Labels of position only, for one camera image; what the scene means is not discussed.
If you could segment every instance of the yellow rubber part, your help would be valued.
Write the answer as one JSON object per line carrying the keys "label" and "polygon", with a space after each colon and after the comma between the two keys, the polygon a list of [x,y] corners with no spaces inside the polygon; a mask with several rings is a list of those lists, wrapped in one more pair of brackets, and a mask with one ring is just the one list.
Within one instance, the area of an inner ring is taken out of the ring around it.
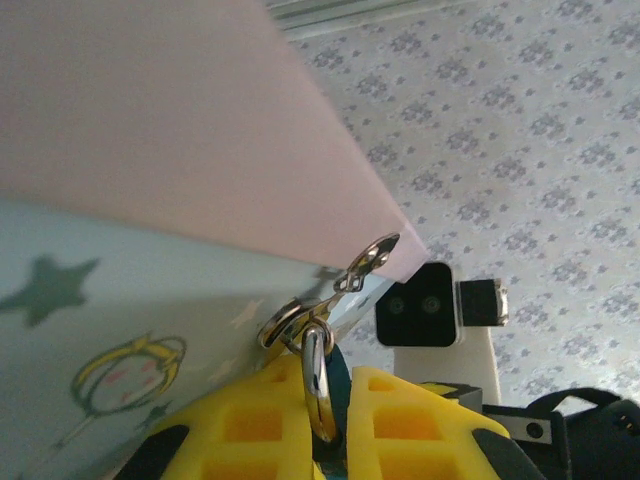
{"label": "yellow rubber part", "polygon": [[487,417],[369,367],[353,370],[347,420],[349,480],[499,480],[472,436]]}
{"label": "yellow rubber part", "polygon": [[302,367],[279,357],[251,377],[204,397],[152,432],[189,434],[163,480],[324,480],[311,458]]}

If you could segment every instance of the metal buckle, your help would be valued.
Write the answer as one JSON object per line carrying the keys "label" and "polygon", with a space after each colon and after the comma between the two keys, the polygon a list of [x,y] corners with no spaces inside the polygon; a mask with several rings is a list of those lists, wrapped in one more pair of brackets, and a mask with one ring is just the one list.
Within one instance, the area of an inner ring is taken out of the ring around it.
{"label": "metal buckle", "polygon": [[340,434],[331,406],[325,349],[325,330],[318,325],[307,328],[302,338],[302,378],[309,423],[318,438],[332,443]]}
{"label": "metal buckle", "polygon": [[258,333],[260,345],[263,348],[270,348],[280,339],[291,352],[300,354],[300,347],[294,344],[298,335],[314,322],[326,322],[331,310],[347,293],[362,291],[365,277],[387,263],[389,254],[399,239],[398,233],[392,233],[369,245],[351,262],[346,272],[334,282],[333,290],[335,293],[328,299],[315,303],[303,303],[298,298],[289,301],[269,319]]}
{"label": "metal buckle", "polygon": [[[324,337],[323,337],[324,338],[324,354],[329,355],[333,351],[333,347],[336,344],[335,336],[333,335],[333,330],[331,329],[331,327],[327,322],[325,322],[320,318],[315,317],[310,320],[310,325],[307,326],[305,333],[307,332],[307,330],[314,327],[320,327],[322,329],[324,333]],[[304,356],[303,355],[304,345],[302,346],[302,348],[293,342],[287,342],[285,343],[285,345],[291,353],[294,353],[299,357]]]}

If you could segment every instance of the star print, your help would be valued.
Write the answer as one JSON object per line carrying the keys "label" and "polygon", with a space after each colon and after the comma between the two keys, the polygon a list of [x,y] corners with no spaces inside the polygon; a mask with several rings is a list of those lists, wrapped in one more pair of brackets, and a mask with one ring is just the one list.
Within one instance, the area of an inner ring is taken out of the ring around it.
{"label": "star print", "polygon": [[262,305],[262,302],[264,302],[264,299],[258,302],[254,302],[253,300],[251,300],[249,304],[244,308],[244,310],[240,312],[240,315],[238,315],[236,318],[231,320],[231,325],[233,325],[233,328],[237,330],[238,328],[243,326],[245,323],[247,323],[249,320],[252,320],[253,317],[256,316],[258,307]]}
{"label": "star print", "polygon": [[83,305],[87,298],[80,289],[99,262],[96,258],[64,268],[49,256],[36,258],[29,282],[20,291],[0,300],[0,313],[24,309],[27,314],[26,325],[33,328],[56,310]]}
{"label": "star print", "polygon": [[209,377],[210,382],[218,382],[222,380],[224,377],[229,375],[233,370],[233,365],[236,363],[236,359],[233,360],[225,360],[218,367],[218,369]]}
{"label": "star print", "polygon": [[336,278],[340,276],[340,273],[341,273],[341,270],[337,268],[320,267],[313,274],[313,278],[318,278],[320,280],[334,281]]}
{"label": "star print", "polygon": [[147,418],[145,418],[142,422],[136,425],[135,430],[147,430],[151,425],[153,425],[156,420],[164,417],[167,414],[167,408],[171,401],[168,401],[164,405],[156,405],[151,409]]}

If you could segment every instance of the light blue panel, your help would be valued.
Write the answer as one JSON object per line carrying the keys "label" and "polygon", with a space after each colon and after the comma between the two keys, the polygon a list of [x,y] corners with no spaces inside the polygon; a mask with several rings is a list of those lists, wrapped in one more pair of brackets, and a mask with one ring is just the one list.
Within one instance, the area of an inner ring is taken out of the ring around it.
{"label": "light blue panel", "polygon": [[[86,475],[143,433],[152,410],[173,412],[253,371],[266,320],[293,296],[326,298],[334,277],[3,200],[0,251],[2,478]],[[342,334],[390,283],[369,278],[332,324]]]}

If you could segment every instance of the patterned wallpaper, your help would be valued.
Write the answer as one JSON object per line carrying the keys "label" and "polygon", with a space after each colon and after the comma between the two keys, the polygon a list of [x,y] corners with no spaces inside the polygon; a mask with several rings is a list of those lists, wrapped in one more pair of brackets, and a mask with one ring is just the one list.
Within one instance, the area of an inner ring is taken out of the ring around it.
{"label": "patterned wallpaper", "polygon": [[[640,399],[640,5],[482,1],[295,46],[433,259],[508,284],[504,402]],[[392,368],[371,318],[344,349]]]}

